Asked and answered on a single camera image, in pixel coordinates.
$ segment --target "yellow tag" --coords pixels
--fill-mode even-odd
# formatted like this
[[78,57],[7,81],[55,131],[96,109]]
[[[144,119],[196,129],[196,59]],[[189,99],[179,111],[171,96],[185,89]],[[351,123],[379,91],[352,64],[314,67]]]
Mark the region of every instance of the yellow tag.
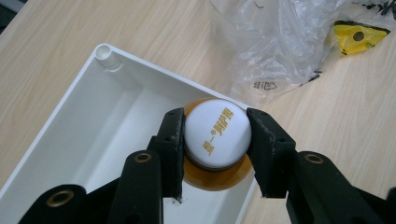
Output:
[[372,48],[390,33],[387,29],[354,21],[337,21],[334,23],[334,31],[343,55]]

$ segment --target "clear plastic bag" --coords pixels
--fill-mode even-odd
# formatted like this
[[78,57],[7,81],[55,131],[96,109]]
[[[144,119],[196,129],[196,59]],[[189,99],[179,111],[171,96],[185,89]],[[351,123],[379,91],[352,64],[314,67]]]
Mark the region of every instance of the clear plastic bag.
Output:
[[[381,15],[381,6],[388,1],[379,0],[210,2],[214,46],[220,60],[229,58],[218,89],[248,105],[260,104],[321,76],[321,65],[334,47],[337,55],[352,52],[342,54],[347,48],[338,44],[348,25],[391,31],[393,15],[396,17],[395,0],[387,5],[385,15]],[[337,35],[335,28],[341,30]]]

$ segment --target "white plastic tray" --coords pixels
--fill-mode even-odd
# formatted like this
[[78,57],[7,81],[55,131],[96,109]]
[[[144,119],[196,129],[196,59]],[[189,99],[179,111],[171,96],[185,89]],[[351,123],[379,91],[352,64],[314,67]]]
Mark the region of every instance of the white plastic tray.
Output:
[[[0,191],[1,223],[18,223],[35,199],[61,184],[91,192],[146,149],[165,112],[216,96],[246,105],[108,44],[96,47]],[[164,223],[239,223],[253,174],[231,189],[183,183],[183,203],[163,200]]]

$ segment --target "wooden table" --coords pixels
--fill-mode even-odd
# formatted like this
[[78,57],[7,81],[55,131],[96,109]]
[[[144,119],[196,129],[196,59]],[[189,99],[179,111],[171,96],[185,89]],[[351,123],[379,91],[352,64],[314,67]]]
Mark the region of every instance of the wooden table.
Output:
[[[107,42],[214,90],[206,1],[29,0],[0,35],[0,186],[95,46]],[[259,105],[356,187],[396,186],[396,35],[337,60],[312,83]],[[255,190],[244,223],[290,222]]]

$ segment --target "brass insert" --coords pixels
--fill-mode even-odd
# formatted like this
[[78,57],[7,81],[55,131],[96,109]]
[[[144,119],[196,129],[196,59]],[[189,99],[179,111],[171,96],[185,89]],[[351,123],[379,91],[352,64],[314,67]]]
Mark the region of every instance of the brass insert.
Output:
[[52,194],[47,199],[47,205],[49,207],[59,207],[68,203],[70,200],[73,199],[73,197],[74,192],[71,189],[64,189]]
[[316,164],[321,164],[323,163],[323,159],[317,155],[314,154],[306,154],[305,159]]
[[134,160],[137,162],[146,162],[151,160],[151,155],[148,153],[140,153],[134,157]]

